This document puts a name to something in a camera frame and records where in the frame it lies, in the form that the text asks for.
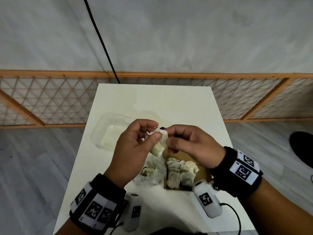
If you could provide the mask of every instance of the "white controller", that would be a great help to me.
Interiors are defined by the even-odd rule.
[[[213,188],[213,181],[210,183],[205,180],[198,181],[193,187],[193,192],[209,218],[222,214],[223,210],[220,201],[215,196],[217,191]]]
[[[119,222],[124,222],[123,230],[130,233],[139,227],[143,198],[135,193],[126,193],[124,199],[128,204]]]

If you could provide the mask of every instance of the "person's right hand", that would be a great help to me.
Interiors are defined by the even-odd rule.
[[[167,150],[182,151],[207,168],[217,167],[226,150],[215,139],[197,126],[175,124],[165,129],[168,133]]]

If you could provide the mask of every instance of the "gray wall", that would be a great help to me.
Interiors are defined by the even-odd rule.
[[[313,72],[313,0],[88,0],[117,71]],[[110,70],[83,0],[0,0],[0,69]]]

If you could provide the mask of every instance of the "gray floor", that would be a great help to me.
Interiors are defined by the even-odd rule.
[[[288,143],[294,131],[313,133],[313,122],[226,127],[233,146],[259,162],[264,178],[313,215],[313,169],[293,154]],[[52,234],[82,134],[83,128],[0,130],[1,235]]]

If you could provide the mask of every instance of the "clear plastic box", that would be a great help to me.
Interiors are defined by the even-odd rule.
[[[98,121],[90,140],[99,148],[114,151],[119,136],[134,120],[130,117],[106,113]]]

